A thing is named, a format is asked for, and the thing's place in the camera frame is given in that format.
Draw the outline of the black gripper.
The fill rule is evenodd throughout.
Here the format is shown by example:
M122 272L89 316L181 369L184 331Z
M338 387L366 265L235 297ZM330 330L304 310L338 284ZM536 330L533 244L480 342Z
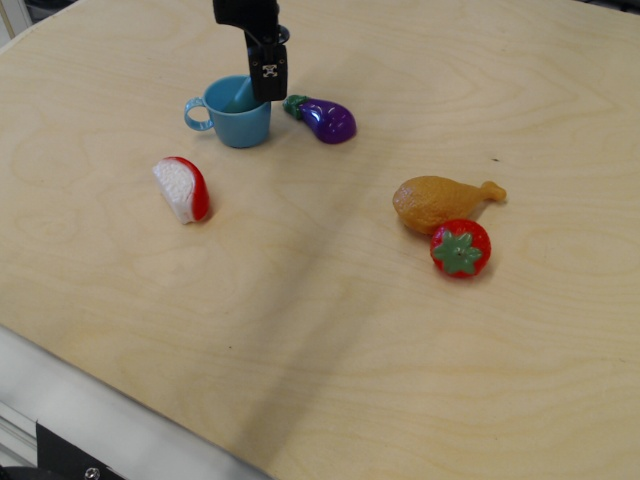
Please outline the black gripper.
M279 22L277 0L213 0L218 24L239 28L245 34L249 72L258 101L284 100L288 90L285 44L290 33Z

